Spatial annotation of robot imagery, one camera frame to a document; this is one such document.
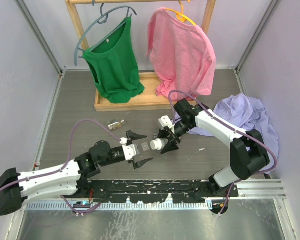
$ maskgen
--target green shirt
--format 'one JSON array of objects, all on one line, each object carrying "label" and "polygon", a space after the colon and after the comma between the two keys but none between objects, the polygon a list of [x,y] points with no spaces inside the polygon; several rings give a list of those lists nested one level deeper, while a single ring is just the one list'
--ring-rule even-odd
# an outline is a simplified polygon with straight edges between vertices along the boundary
[{"label": "green shirt", "polygon": [[99,94],[113,104],[123,104],[145,90],[131,42],[131,17],[94,50],[82,57],[88,63]]}]

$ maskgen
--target white wall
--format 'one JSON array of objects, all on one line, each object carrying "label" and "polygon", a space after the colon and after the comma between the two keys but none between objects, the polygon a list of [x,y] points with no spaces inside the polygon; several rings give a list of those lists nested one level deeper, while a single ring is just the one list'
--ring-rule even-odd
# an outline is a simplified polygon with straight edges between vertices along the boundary
[{"label": "white wall", "polygon": [[[68,69],[74,65],[74,51],[78,36],[69,16],[64,0],[25,0],[30,11],[39,25],[50,48],[58,62]],[[217,0],[208,36],[216,53],[217,67],[236,67],[250,39],[252,38],[261,17],[267,9],[270,0]],[[184,13],[201,25],[207,1],[183,2]],[[179,3],[174,2],[139,2],[139,3],[109,3],[104,9],[128,5],[134,8],[138,16],[132,19],[132,44],[139,68],[152,69],[146,57],[147,29],[154,11],[160,7],[180,9]],[[78,5],[84,29],[90,26],[99,16],[100,4]],[[87,36],[92,46],[104,38],[125,17],[126,10],[118,10],[109,15],[106,24],[96,25]],[[79,59],[78,69],[88,69],[83,59]]]},{"label": "white wall", "polygon": [[[57,82],[15,1],[0,0],[0,176],[30,170]],[[10,220],[0,217],[0,240]]]},{"label": "white wall", "polygon": [[281,1],[241,74],[247,94],[262,100],[278,132],[276,174],[300,237],[300,0]]}]

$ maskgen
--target purple fabric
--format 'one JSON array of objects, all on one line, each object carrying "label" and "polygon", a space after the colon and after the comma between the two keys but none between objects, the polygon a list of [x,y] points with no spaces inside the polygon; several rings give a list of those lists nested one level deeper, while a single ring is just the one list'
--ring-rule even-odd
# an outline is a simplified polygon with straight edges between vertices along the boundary
[{"label": "purple fabric", "polygon": [[[265,145],[267,145],[278,158],[279,137],[270,122],[265,106],[259,99],[240,93],[237,96],[231,96],[218,102],[213,112],[220,118],[239,128],[247,131],[252,129],[258,130],[263,137]],[[213,136],[208,131],[198,127],[193,128],[188,133],[209,137]],[[273,165],[274,159],[271,155],[269,158],[270,164],[263,170],[269,169]]]}]

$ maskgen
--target wooden clothing rack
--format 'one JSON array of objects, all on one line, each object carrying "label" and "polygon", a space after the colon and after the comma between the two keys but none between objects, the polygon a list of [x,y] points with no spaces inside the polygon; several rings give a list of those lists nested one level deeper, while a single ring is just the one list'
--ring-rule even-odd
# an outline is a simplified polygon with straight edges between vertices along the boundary
[{"label": "wooden clothing rack", "polygon": [[[110,4],[110,3],[146,3],[146,2],[172,2],[176,0],[95,0],[95,4]],[[76,5],[80,4],[91,4],[93,0],[65,0],[68,8],[70,17],[72,19],[74,29],[78,38],[80,39],[85,33],[84,27],[82,26],[80,16]],[[216,0],[207,0],[203,21],[201,28],[207,34],[214,12]],[[87,38],[85,37],[81,42],[83,50],[89,48]],[[96,91],[94,107],[99,112],[106,111],[133,111],[133,110],[156,110],[156,109],[169,109],[169,100],[163,96],[156,96],[155,89],[161,83],[158,76],[154,72],[140,73],[140,82],[144,85],[145,90],[142,94],[131,98],[128,103],[113,104],[110,103],[106,98],[103,98]]]}]

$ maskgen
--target blue hanger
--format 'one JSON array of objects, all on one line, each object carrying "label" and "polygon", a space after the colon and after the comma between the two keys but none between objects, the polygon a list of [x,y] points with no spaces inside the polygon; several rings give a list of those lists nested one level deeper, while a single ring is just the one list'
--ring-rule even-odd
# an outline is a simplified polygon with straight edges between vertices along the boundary
[{"label": "blue hanger", "polygon": [[[108,17],[109,17],[109,14],[118,10],[118,9],[123,9],[123,8],[128,8],[127,11],[126,11],[126,17],[129,16],[129,11],[130,9],[133,11],[134,15],[137,15],[136,11],[130,7],[130,6],[118,6],[118,7],[115,7],[113,9],[111,9],[110,11],[107,11],[105,14],[103,14],[102,12],[102,8],[104,6],[104,3],[101,5],[100,7],[100,13],[101,13],[101,16],[95,20],[87,29],[86,31],[84,32],[84,34],[82,35],[82,37],[80,38],[78,44],[76,45],[75,47],[75,51],[74,51],[74,65],[77,66],[77,63],[78,63],[78,50],[84,52],[84,50],[82,48],[80,48],[80,44],[81,42],[84,40],[84,38],[86,37],[87,33],[94,27],[94,25],[96,24],[104,24],[107,22],[108,20]],[[103,43],[106,39],[108,39],[115,31],[117,31],[117,29],[119,29],[120,27],[122,27],[124,24],[126,24],[126,21],[122,22],[119,26],[117,26],[113,31],[111,31],[107,36],[105,36],[97,45],[95,45],[93,47],[92,50],[94,50],[96,47],[98,47],[101,43]]]}]

